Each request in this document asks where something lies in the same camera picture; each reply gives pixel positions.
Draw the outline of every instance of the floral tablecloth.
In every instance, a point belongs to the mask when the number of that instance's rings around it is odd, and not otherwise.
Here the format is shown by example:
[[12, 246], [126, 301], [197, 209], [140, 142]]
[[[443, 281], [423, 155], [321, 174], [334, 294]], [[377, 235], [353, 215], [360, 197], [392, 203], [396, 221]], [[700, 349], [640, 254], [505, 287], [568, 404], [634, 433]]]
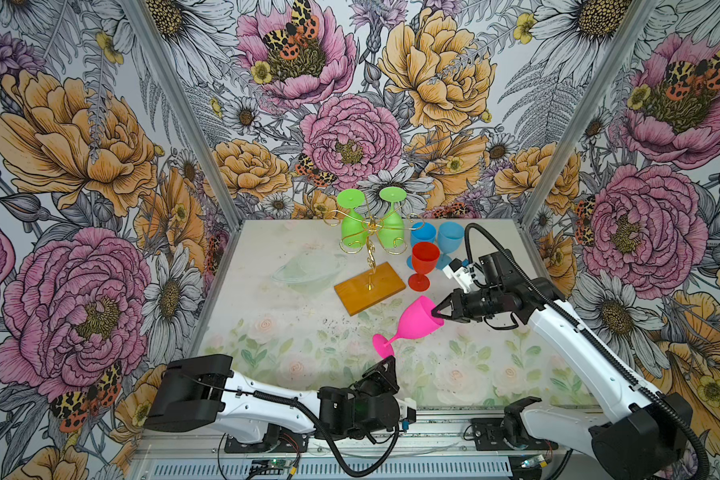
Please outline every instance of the floral tablecloth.
[[[505, 246], [529, 273], [534, 269], [512, 220], [475, 220]], [[432, 220], [439, 225], [442, 220]], [[242, 229], [230, 271], [213, 306], [199, 354], [234, 357], [232, 368], [260, 382], [293, 389], [348, 386], [380, 360], [371, 337], [391, 337], [405, 308], [421, 293], [406, 288], [350, 317], [332, 288], [368, 269], [365, 252], [345, 255], [338, 247], [338, 227], [321, 220], [251, 220]], [[476, 256], [495, 251], [474, 235]], [[335, 252], [344, 267], [323, 290], [292, 290], [272, 275], [294, 256]], [[465, 258], [462, 244], [451, 256]], [[388, 261], [407, 282], [413, 274], [408, 252], [389, 255], [376, 249], [378, 264]], [[440, 302], [456, 283], [439, 270], [424, 294]], [[497, 324], [507, 318], [497, 316]], [[505, 405], [526, 395], [561, 405], [595, 404], [565, 361], [527, 327], [496, 331], [482, 323], [446, 322], [420, 340], [398, 340], [398, 383], [402, 396], [422, 407]]]

